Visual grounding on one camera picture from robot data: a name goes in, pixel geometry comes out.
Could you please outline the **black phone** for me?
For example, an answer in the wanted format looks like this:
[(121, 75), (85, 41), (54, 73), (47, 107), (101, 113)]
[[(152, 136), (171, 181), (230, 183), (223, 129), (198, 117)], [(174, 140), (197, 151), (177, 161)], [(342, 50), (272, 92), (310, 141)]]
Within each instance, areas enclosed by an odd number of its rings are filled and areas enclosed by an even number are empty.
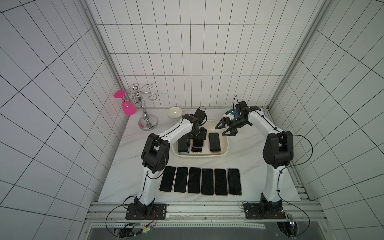
[(230, 195), (242, 195), (241, 175), (239, 169), (228, 169), (228, 187)]
[(199, 194), (201, 191), (201, 168), (190, 168), (187, 191), (190, 194)]
[(227, 172), (225, 169), (214, 169), (215, 194), (217, 196), (228, 195)]
[(174, 192), (185, 193), (187, 190), (188, 171), (186, 167), (178, 167), (176, 171)]
[(171, 192), (174, 185), (176, 167), (166, 166), (162, 175), (162, 180), (159, 190), (161, 192)]

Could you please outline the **phone with pink case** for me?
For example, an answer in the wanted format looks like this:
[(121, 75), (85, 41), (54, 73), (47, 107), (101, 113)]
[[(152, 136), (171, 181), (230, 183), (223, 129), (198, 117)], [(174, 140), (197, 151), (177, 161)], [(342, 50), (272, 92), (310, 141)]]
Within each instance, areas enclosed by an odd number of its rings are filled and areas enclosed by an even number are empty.
[(202, 169), (201, 193), (209, 196), (214, 194), (214, 171), (212, 169)]

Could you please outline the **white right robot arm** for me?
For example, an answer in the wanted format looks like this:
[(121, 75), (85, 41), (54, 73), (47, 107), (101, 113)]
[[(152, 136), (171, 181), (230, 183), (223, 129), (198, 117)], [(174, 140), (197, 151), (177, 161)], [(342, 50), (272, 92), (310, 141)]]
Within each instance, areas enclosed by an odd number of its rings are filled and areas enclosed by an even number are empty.
[(246, 125), (256, 127), (266, 140), (263, 158), (267, 163), (267, 178), (259, 211), (262, 214), (279, 212), (283, 209), (279, 181), (294, 158), (293, 134), (273, 125), (262, 109), (248, 106), (245, 101), (238, 102), (235, 109), (227, 111), (215, 129), (225, 129), (223, 136), (236, 136), (238, 129)]

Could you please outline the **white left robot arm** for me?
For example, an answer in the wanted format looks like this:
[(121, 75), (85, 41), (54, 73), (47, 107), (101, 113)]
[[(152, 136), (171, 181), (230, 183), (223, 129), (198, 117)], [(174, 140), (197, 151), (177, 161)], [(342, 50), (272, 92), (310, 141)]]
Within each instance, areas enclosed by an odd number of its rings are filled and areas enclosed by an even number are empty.
[(169, 130), (161, 134), (150, 134), (145, 143), (141, 159), (143, 160), (144, 178), (141, 190), (134, 199), (134, 205), (141, 212), (148, 212), (155, 201), (157, 179), (163, 174), (169, 162), (170, 149), (182, 137), (188, 139), (207, 138), (203, 125), (208, 117), (204, 107), (199, 107), (194, 114), (185, 114)]

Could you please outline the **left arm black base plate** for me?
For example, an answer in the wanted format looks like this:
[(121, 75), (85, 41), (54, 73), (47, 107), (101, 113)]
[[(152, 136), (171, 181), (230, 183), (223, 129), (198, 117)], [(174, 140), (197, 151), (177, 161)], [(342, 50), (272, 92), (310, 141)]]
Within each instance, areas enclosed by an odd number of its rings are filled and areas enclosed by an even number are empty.
[(129, 204), (126, 220), (164, 220), (166, 218), (167, 204), (154, 204), (148, 206), (140, 202), (136, 204)]

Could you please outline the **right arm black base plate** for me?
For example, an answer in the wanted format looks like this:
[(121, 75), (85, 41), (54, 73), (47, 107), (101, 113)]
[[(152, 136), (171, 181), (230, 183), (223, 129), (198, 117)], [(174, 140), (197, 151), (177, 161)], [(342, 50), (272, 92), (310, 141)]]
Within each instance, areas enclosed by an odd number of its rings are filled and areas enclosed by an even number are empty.
[(284, 220), (285, 213), (282, 212), (282, 204), (275, 203), (259, 203), (251, 204), (248, 202), (242, 203), (242, 209), (245, 212), (247, 220)]

